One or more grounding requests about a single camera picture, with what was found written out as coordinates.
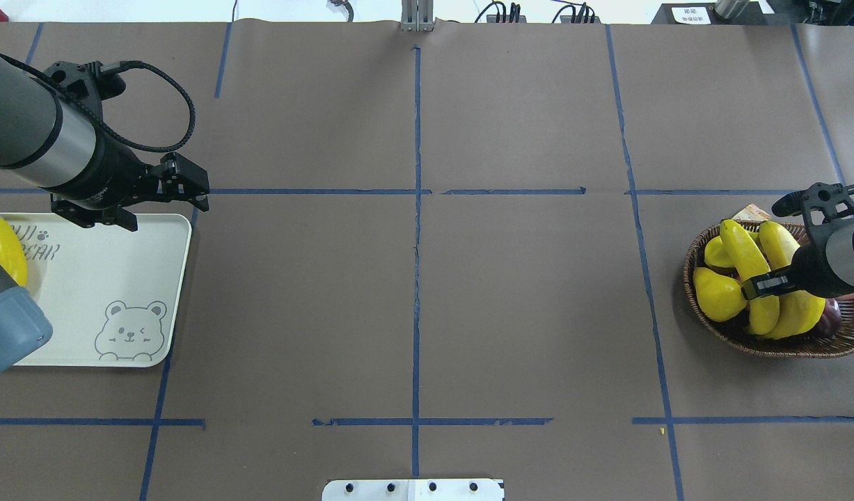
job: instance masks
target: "brown basket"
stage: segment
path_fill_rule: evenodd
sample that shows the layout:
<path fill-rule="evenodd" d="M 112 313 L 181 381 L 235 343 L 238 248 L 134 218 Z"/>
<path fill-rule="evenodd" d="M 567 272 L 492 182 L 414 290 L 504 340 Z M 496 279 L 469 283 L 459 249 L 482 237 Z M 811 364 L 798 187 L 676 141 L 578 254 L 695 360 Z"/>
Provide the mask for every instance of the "brown basket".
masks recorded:
<path fill-rule="evenodd" d="M 748 231 L 758 231 L 761 225 L 755 221 L 739 221 Z M 783 224 L 795 235 L 797 240 L 805 236 L 803 225 Z M 683 263 L 683 287 L 687 291 L 687 299 L 696 317 L 702 321 L 715 336 L 739 351 L 770 358 L 836 358 L 850 355 L 854 352 L 854 299 L 838 301 L 841 307 L 841 329 L 830 339 L 821 339 L 807 334 L 791 336 L 781 340 L 763 340 L 745 332 L 744 317 L 738 316 L 728 321 L 712 321 L 704 316 L 696 301 L 696 291 L 693 289 L 693 271 L 696 267 L 706 266 L 704 263 L 704 247 L 707 242 L 720 234 L 720 225 L 714 225 L 696 237 L 687 250 L 687 259 Z"/>

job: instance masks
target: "table surface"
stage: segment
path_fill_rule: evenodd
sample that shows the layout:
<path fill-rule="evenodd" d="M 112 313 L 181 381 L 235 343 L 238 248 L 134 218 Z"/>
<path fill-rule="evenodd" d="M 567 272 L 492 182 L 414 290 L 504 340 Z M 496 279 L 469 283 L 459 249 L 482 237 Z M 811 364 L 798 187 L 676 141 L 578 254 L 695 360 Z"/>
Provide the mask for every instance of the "table surface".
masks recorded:
<path fill-rule="evenodd" d="M 854 182 L 854 29 L 557 28 L 0 23 L 175 77 L 213 186 L 139 208 L 194 224 L 164 364 L 0 375 L 0 499 L 854 499 L 854 354 L 744 355 L 680 283 L 723 216 Z M 125 78 L 106 120 L 172 142 L 182 100 Z"/>

